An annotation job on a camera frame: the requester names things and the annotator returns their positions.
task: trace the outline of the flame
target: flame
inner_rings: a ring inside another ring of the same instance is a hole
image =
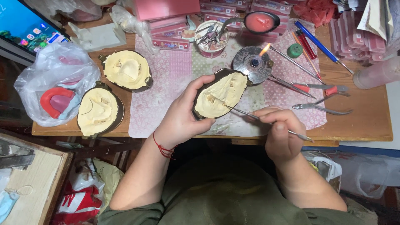
[[[262,57],[262,55],[264,55],[268,49],[270,49],[271,43],[268,43],[268,45],[265,46],[265,48],[260,52],[260,54],[258,55],[259,57]]]

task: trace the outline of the pink wax in spoon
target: pink wax in spoon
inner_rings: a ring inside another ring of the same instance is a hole
[[[274,26],[274,19],[265,13],[251,13],[247,15],[245,25],[254,32],[266,32]]]

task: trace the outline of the olive green shirt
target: olive green shirt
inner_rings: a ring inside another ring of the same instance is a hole
[[[300,209],[256,164],[212,156],[179,168],[167,180],[160,202],[125,211],[107,208],[98,220],[98,225],[363,224],[347,212]]]

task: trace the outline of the green tape roll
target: green tape roll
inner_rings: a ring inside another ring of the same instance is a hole
[[[297,58],[303,53],[303,48],[301,45],[294,43],[286,50],[286,53],[291,58]]]

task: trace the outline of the hand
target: hand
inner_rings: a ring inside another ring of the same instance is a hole
[[[192,107],[197,90],[214,79],[214,75],[204,75],[191,81],[183,93],[172,102],[154,133],[159,145],[172,149],[211,128],[215,119],[207,118],[197,121],[193,116]]]
[[[306,126],[289,109],[266,107],[252,113],[263,123],[274,123],[270,129],[265,150],[275,165],[288,162],[299,155],[304,141],[288,130],[306,135]]]

